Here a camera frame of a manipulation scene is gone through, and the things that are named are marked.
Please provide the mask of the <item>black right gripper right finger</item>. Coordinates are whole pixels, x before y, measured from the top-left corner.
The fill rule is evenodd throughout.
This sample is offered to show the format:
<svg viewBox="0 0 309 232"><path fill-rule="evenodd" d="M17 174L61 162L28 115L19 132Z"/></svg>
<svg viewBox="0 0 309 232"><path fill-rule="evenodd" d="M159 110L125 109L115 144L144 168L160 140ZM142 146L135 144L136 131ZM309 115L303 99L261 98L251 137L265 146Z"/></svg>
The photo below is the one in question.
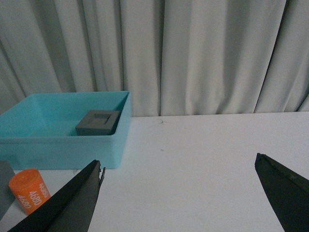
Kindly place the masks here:
<svg viewBox="0 0 309 232"><path fill-rule="evenodd" d="M309 181L265 154L256 155L254 167L284 231L307 232Z"/></svg>

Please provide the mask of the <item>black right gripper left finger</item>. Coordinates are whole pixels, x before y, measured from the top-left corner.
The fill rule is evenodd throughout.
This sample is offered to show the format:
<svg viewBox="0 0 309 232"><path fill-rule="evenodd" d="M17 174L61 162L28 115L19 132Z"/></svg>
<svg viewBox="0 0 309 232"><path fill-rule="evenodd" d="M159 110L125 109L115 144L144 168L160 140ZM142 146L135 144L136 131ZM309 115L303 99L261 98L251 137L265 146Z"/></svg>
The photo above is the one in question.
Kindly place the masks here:
<svg viewBox="0 0 309 232"><path fill-rule="evenodd" d="M105 169L93 160L11 232L86 232L98 200Z"/></svg>

